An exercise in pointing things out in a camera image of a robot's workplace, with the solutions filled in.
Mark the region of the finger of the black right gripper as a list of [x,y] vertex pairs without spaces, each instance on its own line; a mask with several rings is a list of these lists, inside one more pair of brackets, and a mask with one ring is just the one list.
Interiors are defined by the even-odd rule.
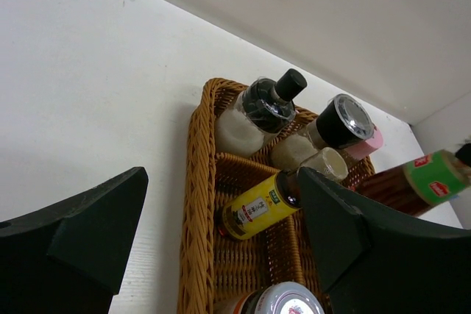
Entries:
[[471,164],[471,143],[464,143],[455,152],[453,165],[457,169],[469,168]]

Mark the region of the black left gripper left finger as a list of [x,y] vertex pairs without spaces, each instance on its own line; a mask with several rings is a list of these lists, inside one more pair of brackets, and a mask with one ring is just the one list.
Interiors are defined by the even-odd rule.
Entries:
[[108,313],[121,288],[149,178],[134,167],[1,223],[2,313]]

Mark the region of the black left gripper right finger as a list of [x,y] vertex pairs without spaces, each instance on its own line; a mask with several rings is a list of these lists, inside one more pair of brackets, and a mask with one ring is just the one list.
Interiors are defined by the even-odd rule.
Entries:
[[470,232],[400,213],[310,168],[297,174],[335,313],[468,313]]

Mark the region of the green label red sauce bottle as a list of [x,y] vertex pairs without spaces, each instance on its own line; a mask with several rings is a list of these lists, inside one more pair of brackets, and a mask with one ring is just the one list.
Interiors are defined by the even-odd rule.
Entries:
[[470,167],[453,165],[455,152],[435,151],[372,175],[355,191],[402,213],[418,217],[470,187]]

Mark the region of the white lid brown spice jar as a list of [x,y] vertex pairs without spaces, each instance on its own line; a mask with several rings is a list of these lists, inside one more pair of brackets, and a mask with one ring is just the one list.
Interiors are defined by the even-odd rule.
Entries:
[[315,295],[305,286],[296,282],[281,282],[267,289],[221,301],[214,305],[213,312],[320,314],[324,310]]

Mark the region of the pink cap seasoning jar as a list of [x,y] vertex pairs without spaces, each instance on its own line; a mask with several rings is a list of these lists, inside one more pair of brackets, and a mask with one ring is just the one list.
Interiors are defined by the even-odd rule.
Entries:
[[380,149],[382,146],[382,133],[380,132],[377,126],[374,126],[374,132],[372,137],[340,150],[339,154],[344,159],[347,168],[351,169],[360,161],[368,157],[370,154]]

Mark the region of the yellow label brown sauce bottle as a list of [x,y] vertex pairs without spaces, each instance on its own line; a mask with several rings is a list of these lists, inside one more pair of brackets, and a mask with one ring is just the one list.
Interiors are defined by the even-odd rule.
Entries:
[[247,240],[300,210],[297,175],[302,168],[315,170],[334,182],[348,175],[340,153],[323,148],[297,167],[277,172],[226,203],[217,214],[217,232],[234,240]]

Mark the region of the black top salt grinder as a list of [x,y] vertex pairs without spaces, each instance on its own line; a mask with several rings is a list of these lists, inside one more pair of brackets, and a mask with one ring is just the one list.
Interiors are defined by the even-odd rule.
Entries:
[[270,159],[275,168],[295,169],[324,148],[342,150],[371,138],[373,132],[374,124],[363,106],[341,93],[314,121],[277,143]]

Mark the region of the black knob salt grinder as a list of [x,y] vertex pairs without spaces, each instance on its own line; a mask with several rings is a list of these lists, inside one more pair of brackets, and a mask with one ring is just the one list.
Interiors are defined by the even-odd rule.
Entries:
[[294,98],[306,87],[305,77],[293,68],[278,80],[255,80],[216,119],[217,152],[249,158],[268,145],[294,120]]

